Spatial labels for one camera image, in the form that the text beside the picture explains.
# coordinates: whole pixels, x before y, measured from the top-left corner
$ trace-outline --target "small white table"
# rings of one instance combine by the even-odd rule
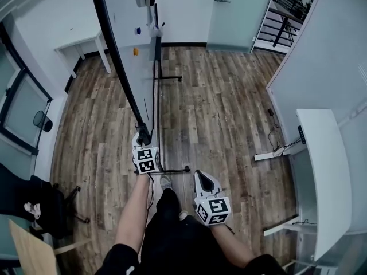
[[[349,166],[333,111],[329,109],[297,109],[296,114],[306,139],[314,175],[317,225],[300,225],[298,224],[300,217],[296,217],[264,231],[264,236],[281,229],[316,234],[314,253],[314,261],[316,261],[332,248],[350,227],[352,190]],[[256,155],[255,160],[274,158],[279,155],[273,153]]]
[[[102,47],[101,42],[101,34],[102,30],[99,25],[98,20],[95,19],[88,19],[76,22],[74,24],[69,25],[69,28],[67,30],[64,30],[63,32],[59,32],[59,35],[56,38],[55,48],[54,50],[60,57],[60,60],[63,62],[67,70],[69,71],[70,75],[73,78],[76,78],[76,74],[73,70],[73,66],[70,66],[67,62],[67,59],[65,58],[64,54],[62,53],[62,49],[70,46],[75,46],[78,54],[80,57],[84,60],[85,55],[81,49],[80,44],[88,41],[94,41],[98,52],[101,56],[101,59],[103,61],[104,67],[106,68],[106,71],[108,73],[111,73],[111,67],[107,61],[107,57],[104,54],[104,50]]]

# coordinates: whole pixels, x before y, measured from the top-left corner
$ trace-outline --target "shoe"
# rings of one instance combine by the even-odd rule
[[[189,213],[187,211],[182,211],[181,213],[178,214],[179,220],[180,221],[184,220],[188,215]]]
[[[161,175],[161,188],[162,190],[165,190],[167,188],[172,189],[172,183],[171,180],[167,175]]]

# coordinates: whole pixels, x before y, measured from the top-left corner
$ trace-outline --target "black sleeve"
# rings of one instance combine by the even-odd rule
[[[263,254],[253,259],[243,269],[243,274],[248,275],[287,275],[283,268],[269,254]]]
[[[136,251],[127,245],[118,244],[114,245],[107,253],[103,265],[97,271],[96,275],[137,275],[139,274],[139,269],[140,265]]]

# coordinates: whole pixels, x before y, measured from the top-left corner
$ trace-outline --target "black and white marker cube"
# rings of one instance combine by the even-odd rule
[[[136,147],[132,154],[140,174],[158,171],[159,151],[158,147],[139,148]]]
[[[207,226],[225,223],[231,213],[228,197],[201,199],[196,213]]]

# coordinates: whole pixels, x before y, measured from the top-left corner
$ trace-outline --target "black pants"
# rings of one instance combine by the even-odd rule
[[[210,229],[190,215],[180,221],[178,214],[176,194],[165,189],[145,231],[142,267],[146,273],[162,273],[162,264],[170,274],[223,274],[236,269],[226,260]]]

